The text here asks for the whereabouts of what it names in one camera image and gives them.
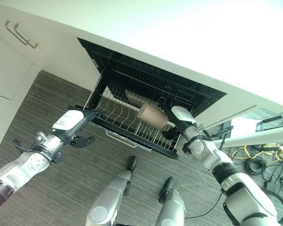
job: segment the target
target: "wire dish rack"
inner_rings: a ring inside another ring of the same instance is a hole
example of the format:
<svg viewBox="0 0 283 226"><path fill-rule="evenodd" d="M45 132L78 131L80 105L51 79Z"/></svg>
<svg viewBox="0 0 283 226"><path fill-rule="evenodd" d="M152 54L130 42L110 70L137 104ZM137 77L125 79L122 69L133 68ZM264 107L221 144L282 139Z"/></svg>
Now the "wire dish rack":
<svg viewBox="0 0 283 226"><path fill-rule="evenodd" d="M101 74L93 91L89 109L105 110L93 124L120 135L145 148L178 158L178 139L166 140L162 130L155 129L137 118L144 103L181 106L194 117L222 98L226 93L172 72L147 64L130 56L78 38Z"/></svg>
<svg viewBox="0 0 283 226"><path fill-rule="evenodd" d="M162 131L169 130L175 125L168 121L165 127L159 130L138 119L137 113L144 103L158 108L159 103L165 103L169 99L192 103L192 98L186 100L173 95L169 86L158 88L155 84L153 85L153 80L150 81L151 84L148 84L149 81L142 80L137 74L130 76L124 71L113 70L112 77L113 79L108 81L96 107L96 110L105 111L99 118L162 148L176 152L175 148L179 138L167 140L162 135ZM143 90L143 93L147 94L143 96L136 94L137 87L138 90Z"/></svg>

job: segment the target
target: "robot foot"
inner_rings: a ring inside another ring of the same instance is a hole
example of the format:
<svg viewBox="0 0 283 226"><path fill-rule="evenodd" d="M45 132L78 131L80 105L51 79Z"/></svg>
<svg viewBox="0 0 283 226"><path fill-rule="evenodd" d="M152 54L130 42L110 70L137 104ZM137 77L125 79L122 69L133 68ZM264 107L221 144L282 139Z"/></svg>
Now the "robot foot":
<svg viewBox="0 0 283 226"><path fill-rule="evenodd" d="M135 156L130 156L129 161L128 161L128 166L127 166L127 170L130 170L133 172L133 170L136 167L136 163L137 163L137 159Z"/></svg>
<svg viewBox="0 0 283 226"><path fill-rule="evenodd" d="M176 184L176 179L174 177L170 177L166 180L164 186L162 187L160 193L159 193L159 198L158 201L163 204L165 202L166 196L168 194L168 191L170 189L173 189Z"/></svg>
<svg viewBox="0 0 283 226"><path fill-rule="evenodd" d="M136 167L136 163L137 163L136 157L135 156L130 156L130 158L128 160L127 170L130 170L131 172L133 172L133 170ZM124 196L127 196L129 194L130 186L131 186L131 181L128 180L126 189L124 190Z"/></svg>

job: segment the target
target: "countertop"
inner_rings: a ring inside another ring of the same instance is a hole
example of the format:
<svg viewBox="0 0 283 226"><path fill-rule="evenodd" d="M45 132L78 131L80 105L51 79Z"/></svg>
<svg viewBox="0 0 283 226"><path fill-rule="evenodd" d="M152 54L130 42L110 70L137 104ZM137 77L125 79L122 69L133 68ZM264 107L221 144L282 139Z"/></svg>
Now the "countertop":
<svg viewBox="0 0 283 226"><path fill-rule="evenodd" d="M283 111L283 1L0 0L96 44Z"/></svg>

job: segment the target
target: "beige cup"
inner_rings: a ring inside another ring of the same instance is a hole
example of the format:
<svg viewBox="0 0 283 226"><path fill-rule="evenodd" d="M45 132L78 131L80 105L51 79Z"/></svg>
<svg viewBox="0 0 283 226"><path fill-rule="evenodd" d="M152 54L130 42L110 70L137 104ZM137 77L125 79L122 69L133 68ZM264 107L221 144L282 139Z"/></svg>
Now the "beige cup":
<svg viewBox="0 0 283 226"><path fill-rule="evenodd" d="M145 121L157 129L162 129L168 121L166 114L162 113L159 109L149 105L148 103L144 103L141 106L137 114L137 118Z"/></svg>

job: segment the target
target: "yellow cable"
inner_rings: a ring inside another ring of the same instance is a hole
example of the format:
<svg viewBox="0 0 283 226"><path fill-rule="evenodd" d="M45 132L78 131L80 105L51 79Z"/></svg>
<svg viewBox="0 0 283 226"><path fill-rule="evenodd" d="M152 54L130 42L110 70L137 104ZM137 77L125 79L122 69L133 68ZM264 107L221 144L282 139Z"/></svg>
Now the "yellow cable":
<svg viewBox="0 0 283 226"><path fill-rule="evenodd" d="M244 150L244 152L246 153L247 157L236 157L236 156L235 156L235 154L236 154L239 150L241 150L241 149ZM232 157L233 157L234 159L249 159L249 158L254 159L254 158L256 158L257 156L259 156L260 154L262 154L262 155L263 155L263 159L264 159L264 153L269 153L269 152L264 152L264 151L262 151L262 152L259 152L259 153L256 154L256 155L254 155L254 156L251 156L250 153L249 153L249 151L248 151L247 148L246 148L246 145L245 145L245 146L241 146L239 149L237 149L236 151L234 151L234 152L232 153ZM278 157L277 155L276 155L276 158L277 158L276 161L270 161L270 162L267 162L267 163L274 163L274 162L279 161L279 157Z"/></svg>

